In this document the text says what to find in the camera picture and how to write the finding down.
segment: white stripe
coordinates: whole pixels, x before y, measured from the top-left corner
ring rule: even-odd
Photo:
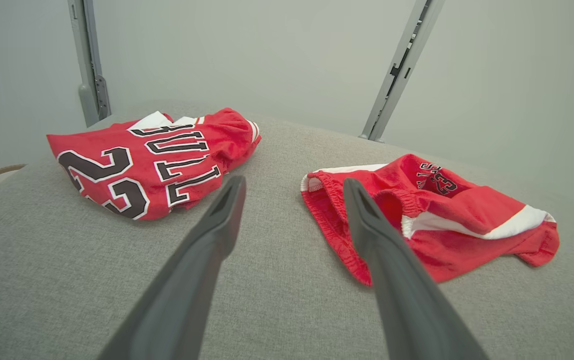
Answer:
[[[370,164],[370,165],[322,168],[322,169],[313,171],[313,173],[317,173],[318,171],[324,171],[325,173],[332,173],[332,174],[351,173],[353,171],[360,171],[360,170],[376,171],[376,170],[378,170],[382,167],[385,167],[387,165],[388,164]],[[300,191],[301,192],[304,192],[304,191],[314,192],[314,191],[319,191],[322,188],[323,188],[322,182],[318,178],[315,178],[315,177],[308,178],[305,175],[305,177],[303,177],[302,181],[300,182]]]
[[[253,141],[255,141],[255,139],[260,136],[260,127],[257,125],[257,123],[252,122],[252,124],[255,127],[255,137],[253,138]]]
[[[149,115],[143,117],[137,123],[134,123],[133,125],[131,125],[129,130],[153,129],[153,128],[160,128],[161,126],[168,126],[168,125],[172,125],[172,122],[169,121],[169,119],[166,118],[166,116],[161,114],[160,111],[156,111],[153,114],[149,114]]]
[[[251,121],[248,121],[249,126],[251,126],[251,131],[252,131],[252,140],[251,142],[254,142],[256,137],[258,136],[258,131],[256,130],[255,126],[253,126],[253,123]]]
[[[183,116],[178,120],[174,121],[173,125],[193,125],[196,123],[196,120],[197,119],[195,117]]]
[[[402,231],[403,236],[411,239],[413,233],[420,230],[425,231],[455,231],[457,233],[470,235],[479,239],[497,240],[512,237],[524,231],[533,229],[542,224],[543,221],[555,223],[554,218],[543,210],[539,210],[529,205],[525,205],[502,225],[494,228],[486,234],[477,234],[456,221],[442,218],[436,214],[425,211],[415,218],[403,215]]]

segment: vertical metal post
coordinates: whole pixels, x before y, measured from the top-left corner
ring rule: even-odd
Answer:
[[[445,0],[417,0],[413,5],[394,58],[360,135],[361,138],[383,142],[381,136],[385,126],[413,73],[413,68],[427,43],[444,2]]]
[[[92,0],[68,0],[71,27],[83,83],[78,88],[87,126],[111,115],[106,80],[102,77]]]

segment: white wall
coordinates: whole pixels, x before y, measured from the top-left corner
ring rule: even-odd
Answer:
[[[383,139],[574,201],[574,1],[447,0]]]
[[[48,153],[47,133],[85,129],[66,0],[0,0],[0,167]]]
[[[414,0],[94,3],[113,111],[182,99],[358,136]]]

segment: gray cushion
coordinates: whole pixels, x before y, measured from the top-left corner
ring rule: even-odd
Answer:
[[[218,109],[154,102],[96,128],[154,110],[177,118]],[[309,171],[390,162],[408,151],[245,115],[263,139],[233,171],[247,178],[245,211],[220,271],[201,356],[385,357],[373,290],[354,280],[326,244],[299,184]],[[0,185],[0,359],[90,359],[214,194],[191,210],[131,221],[81,198],[48,148],[44,153]],[[418,155],[558,221],[561,246],[550,264],[531,268],[503,256],[440,288],[492,358],[574,358],[574,205],[537,185]]]

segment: jersey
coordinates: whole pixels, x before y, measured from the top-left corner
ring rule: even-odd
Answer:
[[[134,220],[193,207],[261,140],[257,124],[229,108],[177,121],[155,112],[107,129],[47,138],[81,196]]]
[[[360,181],[437,282],[506,254],[537,267],[549,262],[559,246],[556,221],[547,212],[415,155],[307,174],[300,189],[307,207],[347,269],[368,286],[369,269],[349,235],[345,178]]]

